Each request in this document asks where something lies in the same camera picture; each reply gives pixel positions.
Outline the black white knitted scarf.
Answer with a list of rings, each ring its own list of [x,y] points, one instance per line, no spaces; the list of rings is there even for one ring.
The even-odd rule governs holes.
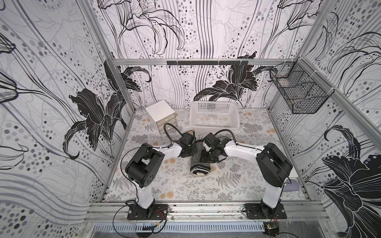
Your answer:
[[[211,167],[209,163],[202,161],[206,154],[204,142],[202,140],[197,140],[194,148],[195,154],[190,161],[190,173],[199,177],[207,176],[211,172]]]

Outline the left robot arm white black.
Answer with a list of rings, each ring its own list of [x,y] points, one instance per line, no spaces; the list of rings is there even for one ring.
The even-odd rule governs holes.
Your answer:
[[[179,140],[172,140],[170,144],[152,146],[148,143],[136,148],[125,167],[125,174],[136,187],[137,205],[148,209],[154,204],[151,184],[154,181],[164,160],[195,154],[195,135],[193,131],[183,133]]]

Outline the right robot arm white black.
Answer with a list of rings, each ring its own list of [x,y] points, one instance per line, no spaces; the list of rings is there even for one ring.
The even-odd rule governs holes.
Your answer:
[[[265,146],[239,144],[234,138],[219,139],[209,133],[203,139],[207,150],[201,155],[201,162],[220,163],[227,157],[237,157],[257,162],[262,177],[266,181],[265,194],[261,207],[274,211],[281,201],[284,184],[290,179],[293,165],[282,151],[273,143]]]

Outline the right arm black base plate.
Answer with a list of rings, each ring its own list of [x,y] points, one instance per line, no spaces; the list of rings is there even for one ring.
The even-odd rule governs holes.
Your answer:
[[[287,219],[286,211],[283,204],[278,204],[276,208],[269,208],[261,203],[246,203],[242,209],[248,219],[260,220],[260,219]]]

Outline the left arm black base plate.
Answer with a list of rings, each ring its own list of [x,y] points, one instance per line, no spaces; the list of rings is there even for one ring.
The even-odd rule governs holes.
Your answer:
[[[152,204],[147,209],[131,204],[127,219],[132,221],[165,220],[169,214],[169,208],[168,204]]]

